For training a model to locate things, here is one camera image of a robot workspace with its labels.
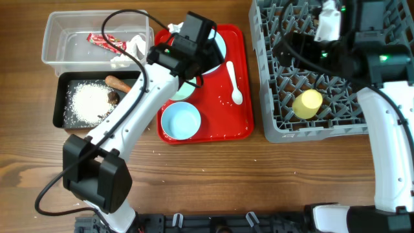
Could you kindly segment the light blue plate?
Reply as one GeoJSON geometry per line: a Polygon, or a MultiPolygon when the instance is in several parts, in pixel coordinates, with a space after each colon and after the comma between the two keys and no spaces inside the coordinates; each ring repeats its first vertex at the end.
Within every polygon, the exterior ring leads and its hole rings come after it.
{"type": "MultiPolygon", "coordinates": [[[[216,32],[214,29],[211,29],[210,34],[208,36],[209,39],[214,38],[215,42],[218,46],[218,49],[222,55],[223,58],[226,58],[226,43],[224,42],[223,37],[220,35],[220,33],[216,32]]],[[[216,71],[218,68],[220,67],[220,65],[217,65],[213,68],[211,68],[210,70],[207,70],[206,72],[204,72],[202,75],[206,75],[206,74],[210,74],[213,71],[216,71]]]]}

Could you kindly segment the red sauce packet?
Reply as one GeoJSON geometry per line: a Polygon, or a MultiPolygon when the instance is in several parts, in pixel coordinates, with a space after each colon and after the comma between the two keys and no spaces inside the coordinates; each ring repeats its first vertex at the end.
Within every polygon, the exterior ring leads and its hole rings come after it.
{"type": "Polygon", "coordinates": [[[111,52],[116,54],[121,54],[121,52],[116,49],[117,47],[121,48],[122,50],[126,50],[127,45],[125,41],[121,41],[110,34],[106,34],[105,36],[109,42],[107,42],[101,34],[96,33],[90,33],[87,36],[86,40],[92,43],[93,45],[97,45],[104,49],[110,50],[111,52]]]}

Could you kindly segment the light blue bowl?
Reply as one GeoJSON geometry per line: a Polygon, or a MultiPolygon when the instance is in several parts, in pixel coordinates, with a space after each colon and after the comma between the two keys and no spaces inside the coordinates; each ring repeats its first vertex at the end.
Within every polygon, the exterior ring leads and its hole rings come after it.
{"type": "Polygon", "coordinates": [[[192,104],[175,102],[161,116],[165,134],[175,140],[186,140],[194,136],[201,127],[201,114],[192,104]]]}

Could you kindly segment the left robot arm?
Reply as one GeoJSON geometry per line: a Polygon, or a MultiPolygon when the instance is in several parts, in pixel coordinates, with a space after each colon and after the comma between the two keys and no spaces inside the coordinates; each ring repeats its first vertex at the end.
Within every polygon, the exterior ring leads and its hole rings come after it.
{"type": "Polygon", "coordinates": [[[214,21],[188,12],[169,41],[151,47],[132,90],[85,138],[71,135],[63,145],[63,186],[94,212],[93,229],[138,232],[137,213],[127,196],[132,177],[127,159],[157,111],[194,77],[222,64],[210,33],[214,21]]]}

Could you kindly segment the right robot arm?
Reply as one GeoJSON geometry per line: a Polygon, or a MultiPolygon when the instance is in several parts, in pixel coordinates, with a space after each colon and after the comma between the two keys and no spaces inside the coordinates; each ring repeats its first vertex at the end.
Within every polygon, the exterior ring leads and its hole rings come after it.
{"type": "Polygon", "coordinates": [[[385,10],[385,1],[324,3],[310,48],[278,25],[281,63],[295,59],[302,69],[360,87],[375,167],[374,205],[309,205],[311,231],[413,231],[413,55],[405,45],[386,42],[385,10]]]}

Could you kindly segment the yellow plastic cup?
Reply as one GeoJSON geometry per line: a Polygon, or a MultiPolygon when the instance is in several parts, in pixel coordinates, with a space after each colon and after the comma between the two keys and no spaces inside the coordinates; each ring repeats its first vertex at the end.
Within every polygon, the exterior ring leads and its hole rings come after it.
{"type": "Polygon", "coordinates": [[[316,115],[323,103],[323,96],[314,89],[301,93],[292,103],[294,114],[301,119],[309,119],[316,115]]]}

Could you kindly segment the white rice pile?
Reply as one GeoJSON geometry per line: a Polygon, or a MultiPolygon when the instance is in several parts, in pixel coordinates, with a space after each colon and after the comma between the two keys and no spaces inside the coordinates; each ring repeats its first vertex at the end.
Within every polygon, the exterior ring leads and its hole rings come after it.
{"type": "Polygon", "coordinates": [[[93,128],[102,122],[115,105],[109,103],[112,88],[97,82],[76,84],[67,92],[67,103],[63,114],[65,128],[93,128]]]}

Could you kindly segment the brown food scrap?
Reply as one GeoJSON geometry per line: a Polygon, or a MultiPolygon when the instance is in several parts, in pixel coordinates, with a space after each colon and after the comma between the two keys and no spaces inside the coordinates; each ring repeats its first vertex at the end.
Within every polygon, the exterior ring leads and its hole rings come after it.
{"type": "Polygon", "coordinates": [[[117,105],[120,101],[120,96],[116,91],[111,91],[107,94],[107,102],[111,105],[117,105]]]}

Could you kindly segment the white napkin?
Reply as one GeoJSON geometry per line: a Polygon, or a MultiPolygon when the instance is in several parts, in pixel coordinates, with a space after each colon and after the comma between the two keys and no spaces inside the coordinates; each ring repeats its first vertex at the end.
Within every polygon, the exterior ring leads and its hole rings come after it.
{"type": "MultiPolygon", "coordinates": [[[[144,61],[146,55],[146,42],[141,35],[136,35],[130,41],[126,42],[125,51],[132,55],[136,60],[144,61]]],[[[112,69],[126,68],[132,64],[135,64],[134,61],[124,54],[111,59],[112,69]]]]}

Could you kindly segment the green bowl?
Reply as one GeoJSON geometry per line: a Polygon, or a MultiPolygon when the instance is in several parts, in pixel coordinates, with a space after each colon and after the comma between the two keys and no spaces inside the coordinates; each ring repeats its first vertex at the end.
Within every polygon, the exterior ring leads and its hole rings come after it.
{"type": "Polygon", "coordinates": [[[195,86],[193,84],[197,83],[197,78],[193,77],[191,80],[184,82],[179,90],[170,98],[171,101],[180,102],[187,100],[194,92],[195,86]]]}

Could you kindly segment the white plastic spoon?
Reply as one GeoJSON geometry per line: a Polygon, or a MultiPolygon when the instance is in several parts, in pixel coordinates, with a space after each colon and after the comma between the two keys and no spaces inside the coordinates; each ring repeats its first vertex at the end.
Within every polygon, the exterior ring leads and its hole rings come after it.
{"type": "Polygon", "coordinates": [[[243,103],[243,96],[241,91],[238,89],[236,75],[235,75],[235,68],[232,61],[226,62],[226,68],[230,77],[230,81],[232,83],[233,91],[232,91],[232,100],[236,105],[241,105],[243,103]]]}

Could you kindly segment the orange carrot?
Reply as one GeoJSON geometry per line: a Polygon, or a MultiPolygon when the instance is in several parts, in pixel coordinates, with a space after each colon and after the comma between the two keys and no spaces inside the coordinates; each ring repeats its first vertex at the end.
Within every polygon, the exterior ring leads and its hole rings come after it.
{"type": "Polygon", "coordinates": [[[128,86],[126,83],[124,83],[123,81],[119,80],[117,77],[115,76],[107,76],[105,78],[105,83],[109,86],[112,87],[114,89],[118,89],[119,91],[122,91],[124,93],[128,93],[131,90],[131,87],[128,86]]]}

